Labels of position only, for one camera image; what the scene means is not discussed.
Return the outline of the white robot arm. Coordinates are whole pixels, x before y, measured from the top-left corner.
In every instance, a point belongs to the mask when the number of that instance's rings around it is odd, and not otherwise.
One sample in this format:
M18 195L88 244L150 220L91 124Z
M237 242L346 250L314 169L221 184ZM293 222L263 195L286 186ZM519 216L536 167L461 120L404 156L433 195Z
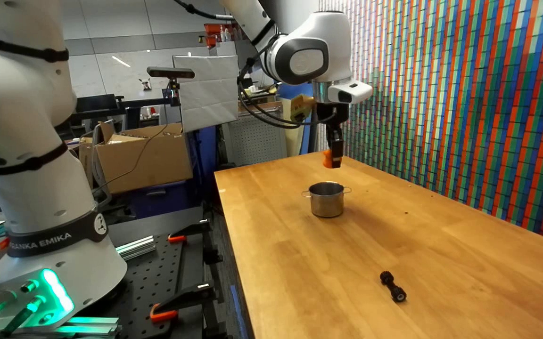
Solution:
M323 103L372 95L372 86L353 77L352 26L342 11L316 11L286 33L259 0L220 1L271 77L320 82ZM0 0L0 207L10 237L0 288L37 272L61 299L59 316L105 297L127 272L82 161L57 131L76 111L69 58L59 0Z

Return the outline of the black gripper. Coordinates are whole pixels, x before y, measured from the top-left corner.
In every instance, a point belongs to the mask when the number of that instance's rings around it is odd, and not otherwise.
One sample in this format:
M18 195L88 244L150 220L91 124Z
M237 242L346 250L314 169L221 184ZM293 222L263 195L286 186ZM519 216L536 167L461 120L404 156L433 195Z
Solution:
M348 103L318 103L318 120L327 124L327 143L335 156L344 156L344 129L342 122L350 118Z

